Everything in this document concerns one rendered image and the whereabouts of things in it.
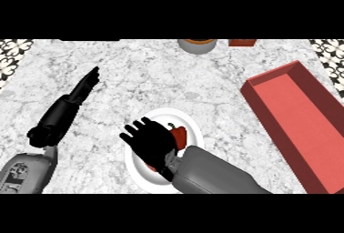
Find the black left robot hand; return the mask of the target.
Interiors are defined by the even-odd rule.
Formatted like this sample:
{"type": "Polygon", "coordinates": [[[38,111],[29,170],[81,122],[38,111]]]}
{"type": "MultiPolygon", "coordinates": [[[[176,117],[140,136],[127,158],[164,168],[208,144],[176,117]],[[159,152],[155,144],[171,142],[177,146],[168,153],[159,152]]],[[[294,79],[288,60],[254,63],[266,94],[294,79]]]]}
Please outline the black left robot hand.
{"type": "Polygon", "coordinates": [[[99,67],[96,66],[83,77],[71,93],[62,95],[53,102],[37,126],[29,129],[26,136],[32,147],[52,147],[59,144],[71,127],[83,101],[88,97],[93,87],[99,82],[97,70],[99,67]]]}

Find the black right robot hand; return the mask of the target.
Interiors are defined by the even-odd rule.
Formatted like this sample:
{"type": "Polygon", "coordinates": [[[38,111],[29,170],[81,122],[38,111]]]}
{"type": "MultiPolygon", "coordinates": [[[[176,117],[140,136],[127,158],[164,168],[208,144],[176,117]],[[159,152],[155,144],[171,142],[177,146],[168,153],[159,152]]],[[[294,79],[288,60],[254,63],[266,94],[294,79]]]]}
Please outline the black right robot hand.
{"type": "Polygon", "coordinates": [[[142,121],[134,121],[133,126],[125,125],[125,130],[127,134],[121,133],[120,137],[133,152],[165,180],[173,181],[173,172],[165,163],[165,156],[177,149],[173,133],[148,117],[143,117],[142,121]]]}

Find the white round plate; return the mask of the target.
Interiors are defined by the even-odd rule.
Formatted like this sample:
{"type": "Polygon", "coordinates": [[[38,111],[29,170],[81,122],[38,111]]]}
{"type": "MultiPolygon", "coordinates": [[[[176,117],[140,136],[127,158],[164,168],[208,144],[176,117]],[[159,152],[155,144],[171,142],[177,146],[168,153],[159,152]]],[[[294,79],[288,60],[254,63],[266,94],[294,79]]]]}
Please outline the white round plate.
{"type": "MultiPolygon", "coordinates": [[[[165,128],[170,123],[176,127],[184,127],[187,132],[187,145],[204,147],[202,131],[192,117],[179,109],[162,107],[145,114],[165,128]]],[[[137,186],[151,194],[176,194],[179,190],[165,178],[145,165],[142,159],[136,156],[128,145],[125,145],[125,164],[128,174],[137,186]]]]}

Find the red open box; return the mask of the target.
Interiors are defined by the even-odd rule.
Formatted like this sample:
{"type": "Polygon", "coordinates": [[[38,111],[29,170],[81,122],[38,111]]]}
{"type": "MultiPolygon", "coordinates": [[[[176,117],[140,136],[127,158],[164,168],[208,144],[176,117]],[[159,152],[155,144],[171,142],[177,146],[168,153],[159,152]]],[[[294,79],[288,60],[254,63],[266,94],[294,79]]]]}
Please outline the red open box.
{"type": "Polygon", "coordinates": [[[308,194],[344,194],[344,106],[294,61],[241,93],[308,194]]]}

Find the small red-brown block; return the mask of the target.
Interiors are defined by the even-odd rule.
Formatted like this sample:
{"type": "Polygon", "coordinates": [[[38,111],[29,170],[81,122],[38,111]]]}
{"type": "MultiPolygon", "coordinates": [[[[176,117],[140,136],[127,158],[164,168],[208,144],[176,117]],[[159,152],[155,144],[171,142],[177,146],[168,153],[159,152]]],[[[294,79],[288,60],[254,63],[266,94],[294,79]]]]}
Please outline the small red-brown block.
{"type": "Polygon", "coordinates": [[[257,39],[230,39],[229,46],[254,46],[257,39]]]}

